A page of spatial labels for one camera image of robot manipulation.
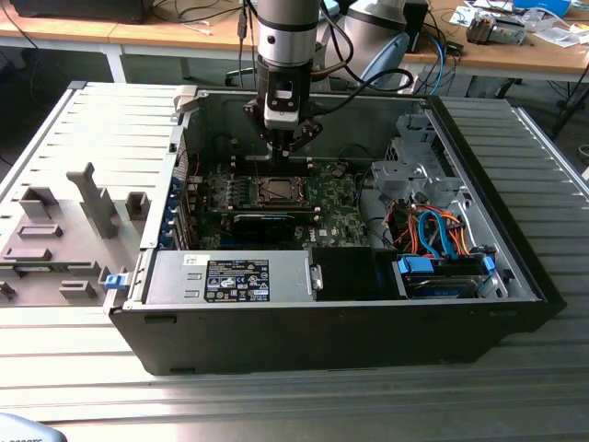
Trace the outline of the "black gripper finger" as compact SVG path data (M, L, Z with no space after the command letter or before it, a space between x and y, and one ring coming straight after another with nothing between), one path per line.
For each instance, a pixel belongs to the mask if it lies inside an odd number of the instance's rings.
M269 129L263 118L263 112L256 99L252 99L243 106L249 122L254 127L258 138L263 141L269 151L268 157L271 162L276 162L279 157L278 152L278 132L275 129Z
M293 130L279 132L279 166L287 164L290 156L313 141L323 130L317 120L321 108L316 103L307 104L300 114L301 120Z

